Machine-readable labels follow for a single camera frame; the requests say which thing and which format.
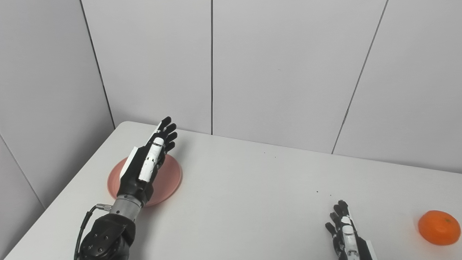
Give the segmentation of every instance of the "white wall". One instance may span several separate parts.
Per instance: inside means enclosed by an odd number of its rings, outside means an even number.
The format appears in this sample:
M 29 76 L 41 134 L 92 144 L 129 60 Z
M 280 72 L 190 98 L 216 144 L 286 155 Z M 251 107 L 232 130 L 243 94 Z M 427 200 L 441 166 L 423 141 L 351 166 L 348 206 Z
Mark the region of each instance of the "white wall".
M 116 126 L 210 133 L 210 0 L 82 2 Z
M 0 136 L 0 259 L 16 245 L 45 208 Z
M 460 4 L 211 2 L 83 1 L 116 124 L 462 172 Z
M 335 154 L 462 173 L 461 11 L 389 1 Z
M 385 0 L 219 0 L 213 133 L 332 152 Z
M 78 0 L 0 1 L 0 34 L 2 259 L 114 127 Z

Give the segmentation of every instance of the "black fingertip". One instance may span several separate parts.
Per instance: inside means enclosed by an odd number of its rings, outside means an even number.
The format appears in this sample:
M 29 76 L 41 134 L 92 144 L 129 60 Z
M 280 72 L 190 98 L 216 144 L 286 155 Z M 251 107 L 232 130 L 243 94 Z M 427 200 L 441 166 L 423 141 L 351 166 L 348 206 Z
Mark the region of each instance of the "black fingertip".
M 175 147 L 175 142 L 171 142 L 167 145 L 167 147 L 165 147 L 165 151 L 166 152 L 169 152 L 170 150 L 172 150 L 173 148 Z
M 164 119 L 162 119 L 162 121 L 160 121 L 160 124 L 159 124 L 159 130 L 163 130 L 167 125 L 169 125 L 170 123 L 172 122 L 172 118 L 171 117 L 166 117 Z
M 339 205 L 337 205 L 337 204 L 334 205 L 334 211 L 335 211 L 335 213 L 337 213 L 337 215 L 343 216 L 342 208 Z
M 342 211 L 343 211 L 343 214 L 346 216 L 346 215 L 349 215 L 350 213 L 348 212 L 348 204 L 343 201 L 343 200 L 339 200 L 339 206 L 341 207 Z
M 167 127 L 165 128 L 165 132 L 166 132 L 167 134 L 169 134 L 169 133 L 175 131 L 175 129 L 176 129 L 176 124 L 173 123 L 173 124 L 171 124 L 171 125 L 169 125 L 169 126 L 167 126 Z
M 177 132 L 173 132 L 167 136 L 166 143 L 170 143 L 171 141 L 175 140 L 178 137 Z
M 326 226 L 326 229 L 331 233 L 332 236 L 334 236 L 336 234 L 335 227 L 330 222 L 327 222 L 325 224 L 325 226 Z
M 332 219 L 332 221 L 334 222 L 335 225 L 338 226 L 340 224 L 340 218 L 335 212 L 332 212 L 329 216 L 330 216 L 330 219 Z

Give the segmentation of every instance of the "pink plate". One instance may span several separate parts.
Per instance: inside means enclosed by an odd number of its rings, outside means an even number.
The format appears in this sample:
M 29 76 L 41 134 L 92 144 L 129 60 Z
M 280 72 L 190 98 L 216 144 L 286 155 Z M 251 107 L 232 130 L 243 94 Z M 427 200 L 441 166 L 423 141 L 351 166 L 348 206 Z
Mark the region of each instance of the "pink plate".
M 115 199 L 120 186 L 120 171 L 127 158 L 125 157 L 122 161 L 117 163 L 112 169 L 108 177 L 108 191 L 109 194 Z M 152 206 L 168 199 L 175 190 L 178 188 L 181 182 L 181 167 L 178 162 L 170 155 L 166 155 L 165 162 L 159 169 L 156 178 L 152 184 L 154 188 L 154 194 L 151 199 L 146 203 L 145 207 Z

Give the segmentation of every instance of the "robotic hand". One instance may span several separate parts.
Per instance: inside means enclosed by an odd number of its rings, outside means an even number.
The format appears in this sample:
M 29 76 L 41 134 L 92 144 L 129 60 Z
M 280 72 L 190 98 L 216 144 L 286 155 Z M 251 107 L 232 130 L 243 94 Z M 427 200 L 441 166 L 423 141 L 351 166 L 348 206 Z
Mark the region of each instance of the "robotic hand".
M 176 124 L 170 123 L 171 118 L 166 117 L 145 146 L 133 148 L 121 170 L 114 205 L 97 204 L 87 212 L 77 238 L 75 260 L 128 259 L 128 251 L 135 239 L 135 219 L 154 192 L 152 183 L 165 161 L 165 155 L 175 147 Z M 95 209 L 109 211 L 109 214 L 94 222 L 79 250 L 83 230 Z
M 370 241 L 365 241 L 358 235 L 347 203 L 339 200 L 338 204 L 334 205 L 334 211 L 330 218 L 335 227 L 327 222 L 326 228 L 332 235 L 339 260 L 377 260 Z

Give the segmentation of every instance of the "robotic arm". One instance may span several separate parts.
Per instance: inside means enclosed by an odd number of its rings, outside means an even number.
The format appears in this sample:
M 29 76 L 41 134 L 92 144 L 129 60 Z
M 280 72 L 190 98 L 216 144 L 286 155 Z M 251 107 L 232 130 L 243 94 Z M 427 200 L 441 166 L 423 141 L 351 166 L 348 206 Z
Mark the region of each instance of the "robotic arm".
M 145 146 L 133 148 L 121 170 L 114 205 L 97 204 L 87 212 L 77 239 L 74 260 L 128 259 L 135 239 L 135 219 L 154 192 L 152 183 L 165 161 L 165 155 L 175 147 L 175 129 L 176 124 L 171 124 L 171 118 L 166 117 Z M 83 229 L 96 208 L 109 213 L 94 222 L 79 247 Z

